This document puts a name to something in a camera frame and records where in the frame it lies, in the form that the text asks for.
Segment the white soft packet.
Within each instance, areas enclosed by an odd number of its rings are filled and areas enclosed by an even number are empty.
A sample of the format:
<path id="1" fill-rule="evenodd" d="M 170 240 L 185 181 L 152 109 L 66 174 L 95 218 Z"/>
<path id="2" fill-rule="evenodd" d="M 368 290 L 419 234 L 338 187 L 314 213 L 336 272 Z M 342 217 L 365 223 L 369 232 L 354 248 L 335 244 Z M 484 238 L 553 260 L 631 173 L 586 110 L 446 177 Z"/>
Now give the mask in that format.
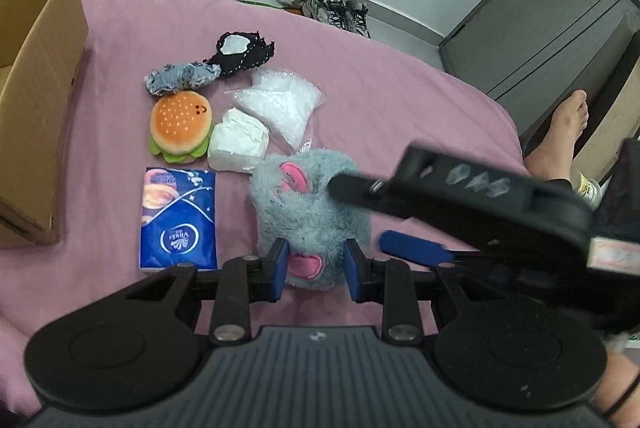
<path id="1" fill-rule="evenodd" d="M 258 119 L 230 108 L 209 139 L 207 163 L 214 171 L 251 174 L 264 159 L 269 130 Z"/>

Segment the grey sneaker right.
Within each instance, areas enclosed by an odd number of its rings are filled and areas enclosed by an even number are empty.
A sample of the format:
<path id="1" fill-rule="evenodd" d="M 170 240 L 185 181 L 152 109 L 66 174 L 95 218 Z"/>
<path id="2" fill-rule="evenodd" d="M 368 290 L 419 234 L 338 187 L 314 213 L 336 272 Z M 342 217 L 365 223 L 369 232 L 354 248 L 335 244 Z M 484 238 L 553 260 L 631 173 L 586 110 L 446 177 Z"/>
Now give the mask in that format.
<path id="1" fill-rule="evenodd" d="M 352 33 L 370 39 L 367 23 L 369 10 L 366 4 L 358 0 L 343 0 L 343 19 L 345 28 Z"/>

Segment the blue tissue pack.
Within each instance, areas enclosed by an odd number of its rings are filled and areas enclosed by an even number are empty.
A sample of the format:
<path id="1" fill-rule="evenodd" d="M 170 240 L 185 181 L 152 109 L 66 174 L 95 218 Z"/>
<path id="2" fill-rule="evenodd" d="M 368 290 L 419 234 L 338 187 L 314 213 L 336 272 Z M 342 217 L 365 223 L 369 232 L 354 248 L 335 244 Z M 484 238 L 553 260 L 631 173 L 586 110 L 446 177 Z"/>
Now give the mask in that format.
<path id="1" fill-rule="evenodd" d="M 181 263 L 218 269 L 216 174 L 149 168 L 143 179 L 139 267 L 156 272 Z"/>

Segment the brown cardboard box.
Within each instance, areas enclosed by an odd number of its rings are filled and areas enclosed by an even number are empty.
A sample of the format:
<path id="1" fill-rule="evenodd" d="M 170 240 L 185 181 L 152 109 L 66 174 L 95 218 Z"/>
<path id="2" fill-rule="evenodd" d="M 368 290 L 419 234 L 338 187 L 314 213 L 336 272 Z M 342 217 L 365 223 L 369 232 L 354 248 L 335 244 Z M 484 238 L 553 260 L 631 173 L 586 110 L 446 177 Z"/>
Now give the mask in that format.
<path id="1" fill-rule="evenodd" d="M 88 24 L 81 0 L 1 0 L 1 246 L 54 244 L 68 108 Z"/>

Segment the clear plastic bag white filling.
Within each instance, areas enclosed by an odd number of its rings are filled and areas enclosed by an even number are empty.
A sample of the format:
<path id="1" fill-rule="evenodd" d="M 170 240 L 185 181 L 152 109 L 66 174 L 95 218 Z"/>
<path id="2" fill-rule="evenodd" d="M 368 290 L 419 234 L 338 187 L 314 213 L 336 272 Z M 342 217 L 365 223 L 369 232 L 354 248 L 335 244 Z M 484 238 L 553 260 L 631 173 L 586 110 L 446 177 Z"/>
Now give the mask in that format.
<path id="1" fill-rule="evenodd" d="M 252 72 L 252 85 L 226 92 L 233 105 L 277 134 L 293 151 L 310 146 L 307 132 L 314 110 L 324 102 L 320 88 L 299 74 L 260 67 Z"/>

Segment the grey sneaker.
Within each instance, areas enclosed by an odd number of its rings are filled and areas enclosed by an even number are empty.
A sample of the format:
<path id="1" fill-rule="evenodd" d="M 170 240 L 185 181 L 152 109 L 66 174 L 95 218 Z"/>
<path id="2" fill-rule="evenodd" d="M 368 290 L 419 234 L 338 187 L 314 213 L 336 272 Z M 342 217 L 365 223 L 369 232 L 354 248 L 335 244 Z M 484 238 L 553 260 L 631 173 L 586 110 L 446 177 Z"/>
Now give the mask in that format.
<path id="1" fill-rule="evenodd" d="M 345 6 L 341 0 L 307 0 L 302 7 L 303 15 L 332 27 L 346 30 Z"/>
<path id="2" fill-rule="evenodd" d="M 352 33 L 370 39 L 367 23 L 369 10 L 366 4 L 358 0 L 343 0 L 343 19 L 345 28 Z"/>

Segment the grey blue fuzzy cloth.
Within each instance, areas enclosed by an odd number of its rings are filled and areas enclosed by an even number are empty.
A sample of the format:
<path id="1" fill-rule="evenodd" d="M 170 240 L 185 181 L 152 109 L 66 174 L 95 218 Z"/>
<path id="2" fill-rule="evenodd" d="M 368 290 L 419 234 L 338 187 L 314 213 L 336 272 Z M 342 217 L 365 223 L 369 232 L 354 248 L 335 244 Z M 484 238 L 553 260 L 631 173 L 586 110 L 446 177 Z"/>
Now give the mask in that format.
<path id="1" fill-rule="evenodd" d="M 221 74 L 218 65 L 207 62 L 187 62 L 180 65 L 165 65 L 153 70 L 145 79 L 146 89 L 152 96 L 176 94 L 180 91 L 198 91 L 216 81 Z"/>

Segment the grey sneaker left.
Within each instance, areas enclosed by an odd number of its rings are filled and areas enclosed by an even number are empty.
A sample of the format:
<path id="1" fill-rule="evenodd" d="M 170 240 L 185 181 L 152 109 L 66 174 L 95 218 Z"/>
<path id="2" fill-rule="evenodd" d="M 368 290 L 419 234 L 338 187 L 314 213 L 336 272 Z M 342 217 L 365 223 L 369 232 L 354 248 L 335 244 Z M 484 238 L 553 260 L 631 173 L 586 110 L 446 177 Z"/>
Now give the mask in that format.
<path id="1" fill-rule="evenodd" d="M 346 30 L 345 6 L 341 0 L 307 0 L 302 7 L 303 15 L 332 27 Z"/>

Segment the grey fluffy plush toy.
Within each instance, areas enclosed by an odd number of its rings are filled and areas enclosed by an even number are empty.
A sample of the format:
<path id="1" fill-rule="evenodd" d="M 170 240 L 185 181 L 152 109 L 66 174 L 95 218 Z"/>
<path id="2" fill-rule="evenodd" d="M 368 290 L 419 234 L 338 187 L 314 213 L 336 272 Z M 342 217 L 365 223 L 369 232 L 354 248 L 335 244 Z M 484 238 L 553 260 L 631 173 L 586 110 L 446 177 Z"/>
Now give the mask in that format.
<path id="1" fill-rule="evenodd" d="M 288 241 L 286 284 L 311 290 L 341 286 L 345 241 L 370 244 L 370 214 L 332 199 L 328 191 L 334 175 L 358 172 L 352 158 L 329 149 L 270 155 L 255 168 L 250 199 L 256 212 L 257 248 L 265 255 L 276 239 Z"/>

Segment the hamburger plush toy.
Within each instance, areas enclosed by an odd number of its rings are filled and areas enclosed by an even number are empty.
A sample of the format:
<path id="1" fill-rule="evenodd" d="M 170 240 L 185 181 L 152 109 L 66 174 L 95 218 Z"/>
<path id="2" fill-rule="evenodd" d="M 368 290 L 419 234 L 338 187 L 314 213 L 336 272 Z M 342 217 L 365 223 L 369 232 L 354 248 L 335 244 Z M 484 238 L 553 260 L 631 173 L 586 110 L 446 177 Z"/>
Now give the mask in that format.
<path id="1" fill-rule="evenodd" d="M 162 96 L 150 117 L 150 151 L 168 163 L 190 163 L 207 153 L 214 128 L 212 108 L 194 91 Z"/>

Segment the pink bed sheet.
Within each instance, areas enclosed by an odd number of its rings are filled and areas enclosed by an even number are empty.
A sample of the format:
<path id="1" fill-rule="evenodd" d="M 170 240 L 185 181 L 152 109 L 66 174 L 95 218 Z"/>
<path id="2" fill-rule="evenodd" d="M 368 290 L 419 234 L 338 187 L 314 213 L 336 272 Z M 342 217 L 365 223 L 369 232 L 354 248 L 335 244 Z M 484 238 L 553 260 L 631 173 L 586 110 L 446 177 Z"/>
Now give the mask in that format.
<path id="1" fill-rule="evenodd" d="M 140 276 L 143 175 L 152 97 L 145 76 L 214 53 L 228 31 L 258 32 L 271 66 L 320 88 L 311 143 L 391 174 L 411 142 L 523 171 L 515 125 L 476 88 L 382 43 L 284 10 L 231 0 L 81 0 L 88 22 L 70 133 L 62 239 L 1 255 L 1 402 L 39 404 L 23 352 L 40 327 Z"/>

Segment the person's bare foot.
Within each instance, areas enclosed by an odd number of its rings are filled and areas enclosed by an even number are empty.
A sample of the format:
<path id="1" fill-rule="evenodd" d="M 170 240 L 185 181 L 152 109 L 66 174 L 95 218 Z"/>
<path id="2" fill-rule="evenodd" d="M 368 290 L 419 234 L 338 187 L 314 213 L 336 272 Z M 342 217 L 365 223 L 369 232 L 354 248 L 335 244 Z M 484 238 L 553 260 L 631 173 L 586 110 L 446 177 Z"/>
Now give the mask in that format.
<path id="1" fill-rule="evenodd" d="M 542 181 L 569 181 L 575 144 L 587 128 L 588 119 L 587 93 L 574 91 L 555 108 L 546 135 L 524 159 L 529 174 Z"/>

